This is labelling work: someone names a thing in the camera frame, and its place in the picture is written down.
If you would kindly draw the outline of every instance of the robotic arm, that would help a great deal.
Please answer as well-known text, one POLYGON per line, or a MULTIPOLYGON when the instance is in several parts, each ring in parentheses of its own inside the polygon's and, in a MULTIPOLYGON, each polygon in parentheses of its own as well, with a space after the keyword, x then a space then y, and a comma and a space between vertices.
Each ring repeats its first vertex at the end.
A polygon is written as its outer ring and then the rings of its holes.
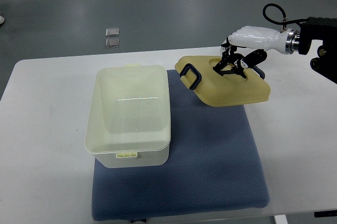
POLYGON ((238 74, 246 78, 243 70, 254 69, 261 78, 264 73, 256 66, 267 58, 266 51, 275 49, 282 54, 307 54, 312 40, 322 40, 323 45, 318 48, 318 57, 311 60, 311 68, 329 80, 337 83, 337 19, 316 18, 287 21, 284 10, 276 4, 267 4, 263 9, 263 16, 270 22, 282 25, 277 30, 245 26, 232 33, 221 45, 222 59, 213 68, 220 75, 238 74), (283 21, 276 22, 267 17, 265 10, 269 6, 277 7, 283 14, 283 21), (286 28, 287 24, 296 23, 300 31, 286 28), (247 56, 235 53, 238 47, 256 49, 247 56), (231 70, 223 70, 231 64, 231 70))

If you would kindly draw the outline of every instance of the black cable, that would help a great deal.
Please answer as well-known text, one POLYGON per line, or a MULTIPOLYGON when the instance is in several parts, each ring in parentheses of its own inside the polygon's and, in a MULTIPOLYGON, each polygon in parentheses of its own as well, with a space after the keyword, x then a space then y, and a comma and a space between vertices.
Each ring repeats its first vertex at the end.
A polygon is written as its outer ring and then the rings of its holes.
POLYGON ((263 14, 263 16, 264 16, 264 18, 265 18, 266 20, 268 20, 269 22, 271 22, 271 23, 273 23, 273 24, 275 24, 275 25, 298 24, 298 23, 300 23, 300 22, 308 21, 307 18, 301 18, 301 19, 298 19, 298 20, 290 20, 290 21, 284 21, 284 22, 277 22, 277 21, 272 20, 271 18, 269 18, 269 17, 267 16, 267 14, 265 13, 266 9, 267 9, 268 7, 270 7, 270 6, 274 6, 274 7, 276 7, 277 9, 279 9, 279 10, 281 11, 282 15, 283 15, 283 19, 286 18, 286 14, 285 14, 284 9, 282 9, 282 7, 281 7, 280 5, 277 5, 277 4, 267 4, 267 5, 265 5, 265 6, 263 7, 262 14, 263 14))

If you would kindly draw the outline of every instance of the yellow lid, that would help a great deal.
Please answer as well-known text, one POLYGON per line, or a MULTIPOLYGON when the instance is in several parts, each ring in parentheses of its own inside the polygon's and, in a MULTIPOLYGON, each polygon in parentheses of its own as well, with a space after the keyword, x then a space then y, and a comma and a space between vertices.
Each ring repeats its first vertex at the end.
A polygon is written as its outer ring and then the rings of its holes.
MULTIPOLYGON (((193 91, 207 105, 219 107, 268 100, 270 87, 258 74, 252 69, 245 69, 246 79, 236 74, 221 76, 213 70, 220 60, 219 56, 185 56, 176 63, 175 69, 181 73, 187 64, 192 64, 197 69, 201 80, 193 91)), ((196 75, 197 73, 188 70, 181 80, 189 88, 199 78, 196 75)))

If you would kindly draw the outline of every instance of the concrete floor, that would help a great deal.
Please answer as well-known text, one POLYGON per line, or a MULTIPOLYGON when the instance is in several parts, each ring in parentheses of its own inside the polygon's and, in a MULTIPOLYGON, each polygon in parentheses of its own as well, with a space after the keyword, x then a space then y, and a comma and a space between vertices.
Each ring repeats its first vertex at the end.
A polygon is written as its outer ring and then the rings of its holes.
MULTIPOLYGON (((0 26, 0 97, 20 60, 219 46, 245 25, 278 29, 262 16, 263 6, 271 2, 281 5, 289 19, 337 17, 337 0, 0 0, 6 19, 0 26), (108 27, 120 28, 120 47, 105 48, 108 27)), ((279 12, 271 9, 269 14, 281 20, 279 12)), ((306 213, 288 216, 288 221, 337 219, 306 213)), ((267 224, 273 219, 219 223, 267 224)))

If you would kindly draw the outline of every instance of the blue cushion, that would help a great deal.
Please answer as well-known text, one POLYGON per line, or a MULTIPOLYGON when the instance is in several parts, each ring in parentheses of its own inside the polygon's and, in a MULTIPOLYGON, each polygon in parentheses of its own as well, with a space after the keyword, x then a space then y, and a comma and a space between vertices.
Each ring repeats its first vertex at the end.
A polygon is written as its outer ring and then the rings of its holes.
POLYGON ((95 160, 94 220, 263 208, 263 170, 242 105, 202 103, 170 70, 171 143, 160 166, 109 169, 95 160))

